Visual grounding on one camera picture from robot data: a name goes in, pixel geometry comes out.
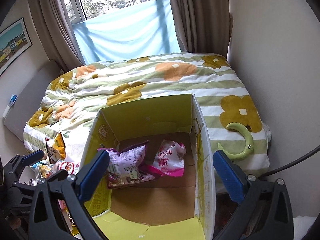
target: brown curtain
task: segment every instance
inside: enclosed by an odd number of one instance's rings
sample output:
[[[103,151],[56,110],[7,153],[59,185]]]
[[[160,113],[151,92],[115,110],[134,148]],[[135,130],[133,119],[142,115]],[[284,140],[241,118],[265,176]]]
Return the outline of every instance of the brown curtain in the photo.
[[[227,57],[230,37],[229,0],[170,0],[182,51]]]
[[[54,59],[65,71],[84,65],[61,0],[28,0],[28,3],[48,58]]]

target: screw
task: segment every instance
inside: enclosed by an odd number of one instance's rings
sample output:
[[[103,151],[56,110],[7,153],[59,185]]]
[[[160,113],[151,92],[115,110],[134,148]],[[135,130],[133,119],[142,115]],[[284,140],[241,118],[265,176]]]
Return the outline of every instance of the screw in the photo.
[[[252,175],[252,174],[249,174],[248,175],[248,180],[250,181],[255,181],[256,180],[256,176]]]
[[[76,178],[76,176],[73,174],[67,176],[67,180],[69,180],[69,181],[73,181],[73,180],[75,180],[75,178]]]
[[[283,181],[283,179],[277,179],[277,183],[280,184],[280,185],[283,185],[284,181]]]
[[[45,178],[41,178],[41,179],[38,180],[39,184],[43,184],[44,182],[45,182]]]

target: gray headboard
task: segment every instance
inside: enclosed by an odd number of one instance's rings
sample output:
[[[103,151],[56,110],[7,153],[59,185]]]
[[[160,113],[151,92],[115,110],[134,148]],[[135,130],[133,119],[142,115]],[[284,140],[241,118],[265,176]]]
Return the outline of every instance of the gray headboard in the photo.
[[[26,85],[7,114],[4,125],[21,141],[28,120],[39,109],[49,83],[59,76],[60,68],[54,60],[45,64]]]

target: picture frame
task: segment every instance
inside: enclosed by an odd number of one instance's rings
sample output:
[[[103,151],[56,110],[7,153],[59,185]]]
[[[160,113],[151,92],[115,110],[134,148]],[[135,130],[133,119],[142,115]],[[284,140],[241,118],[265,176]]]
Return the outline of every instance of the picture frame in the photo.
[[[24,18],[0,33],[0,76],[24,51],[32,46]]]

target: bedspread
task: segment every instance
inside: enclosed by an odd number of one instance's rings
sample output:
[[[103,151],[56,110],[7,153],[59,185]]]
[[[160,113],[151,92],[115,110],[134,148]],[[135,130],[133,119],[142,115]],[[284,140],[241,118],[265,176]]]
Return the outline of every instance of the bedspread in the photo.
[[[267,139],[254,103],[224,57],[217,54],[173,53],[128,61],[95,62],[52,81],[39,110],[24,129],[29,152],[45,149],[45,138],[62,132],[67,156],[80,161],[90,127],[105,106],[174,94],[195,94],[215,152],[220,142],[231,153],[244,149],[231,122],[245,125],[254,139],[254,154],[235,161],[247,174],[269,167]]]

